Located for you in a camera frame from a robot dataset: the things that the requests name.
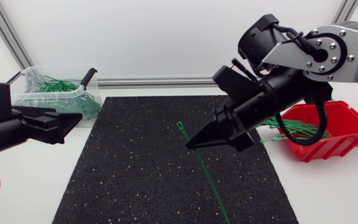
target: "speckled mat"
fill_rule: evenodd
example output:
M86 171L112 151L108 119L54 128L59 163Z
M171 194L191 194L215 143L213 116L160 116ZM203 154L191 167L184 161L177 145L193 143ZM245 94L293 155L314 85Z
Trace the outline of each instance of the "speckled mat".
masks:
M54 223L225 223L188 133L223 96L107 98ZM259 139L255 130L254 139ZM297 223L262 144L200 149L231 223Z

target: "bundle of green wires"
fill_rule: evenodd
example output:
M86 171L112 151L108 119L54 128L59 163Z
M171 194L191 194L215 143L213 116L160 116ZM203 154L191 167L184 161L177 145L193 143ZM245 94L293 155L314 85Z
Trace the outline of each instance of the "bundle of green wires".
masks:
M78 80L58 80L49 76L49 81L36 83L39 93L48 92L64 92L77 90L80 82ZM88 92L75 98L54 98L44 101L25 100L20 104L21 106L33 106L39 108L54 108L59 113L74 113L81 112L84 120L90 120L97 117L101 105L94 100L94 96Z
M305 121L283 119L283 122L287 127L287 129L289 130L289 132L299 139L309 139L313 137L317 133L319 128L318 125L307 123ZM265 126L265 125L268 125L269 128L280 128L280 125L277 123L275 117L266 120L262 124L258 125L258 127ZM331 136L329 135L329 133L325 131L322 138L330 138L330 137ZM280 134L268 140L261 140L260 142L265 143L267 141L278 141L283 139L288 139L285 136L285 134Z

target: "green wire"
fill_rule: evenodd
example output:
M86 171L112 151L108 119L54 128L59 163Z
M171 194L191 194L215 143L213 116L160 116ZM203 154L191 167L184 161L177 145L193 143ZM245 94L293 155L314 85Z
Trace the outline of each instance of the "green wire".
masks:
M64 92L75 91L78 88L80 82L78 80L58 80L56 78L45 76L49 81L36 83L34 86L38 87L37 92ZM39 108L54 108L59 113L72 113L81 112L84 120L91 120L98 116L101 109L101 105L94 100L94 96L88 92L84 92L82 95L75 98L51 98L44 101L39 100L24 100L19 103L21 106L31 106Z
M186 141L189 141L190 140L190 137L189 135L187 134L187 132L185 131L185 127L183 126L182 122L181 121L178 121L177 122L177 126L180 130L180 132L182 133L182 135L185 137ZM204 174L206 176L206 178L208 179L208 182L212 188L212 191L214 192L215 194L215 197L216 197L216 200L218 201L218 204L219 206L221 207L221 210L222 210L222 213L223 213L223 216L224 216L224 219L226 221L227 224L230 224L230 221L229 221L229 217L226 213L226 209L224 209L224 205L223 205L223 202L221 200L221 197L219 196L219 193L218 193L218 190L216 189L215 185L214 185L214 182L208 172L208 170L206 169L206 166L204 164L204 161L203 159L201 158L199 152L197 149L194 149L194 154L196 155L196 158L198 160L198 162L200 163L201 165L201 168L203 169L204 171Z
M292 120L292 119L283 119L283 122L290 133L293 133L297 138L299 139L308 139L313 137L317 131L319 126L311 123L307 123L305 121L300 120ZM269 128L280 128L280 125L277 123L277 120L275 117L270 118L263 122L262 124L258 125L260 126L269 126ZM325 131L322 138L330 138L330 134ZM285 137L285 134L281 134L278 136L275 136L273 138L270 138L268 140L261 140L261 143L265 143L267 141L278 141L288 139Z

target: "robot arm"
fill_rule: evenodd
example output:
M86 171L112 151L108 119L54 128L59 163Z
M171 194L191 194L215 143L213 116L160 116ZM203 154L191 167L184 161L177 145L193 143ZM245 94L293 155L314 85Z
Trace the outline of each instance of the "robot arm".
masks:
M254 143L248 130L272 116L295 143L310 145L320 140L327 125L324 102L331 100L332 93L328 82L358 82L358 22L323 26L302 35L279 26L271 14L260 18L238 45L240 56L260 79L237 60L230 68L223 66L213 80L228 97L212 110L186 146L228 144L244 150ZM232 70L233 66L249 78ZM319 131L307 140L292 136L280 116L301 100L315 104L320 117Z
M80 122L80 113L56 113L55 109L11 106L9 84L0 83L0 152L29 138L49 144L64 137Z

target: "white table surface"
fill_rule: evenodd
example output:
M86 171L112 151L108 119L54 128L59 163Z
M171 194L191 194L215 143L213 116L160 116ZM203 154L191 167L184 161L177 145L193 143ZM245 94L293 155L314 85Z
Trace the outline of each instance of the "white table surface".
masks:
M217 88L148 88L101 90L101 94L104 100L107 96L223 92ZM0 223L53 221L90 131L73 129L63 145L28 140L0 153ZM266 127L258 131L262 139L278 134ZM345 157L304 163L283 141L267 142L265 147L299 223L358 223L358 149Z

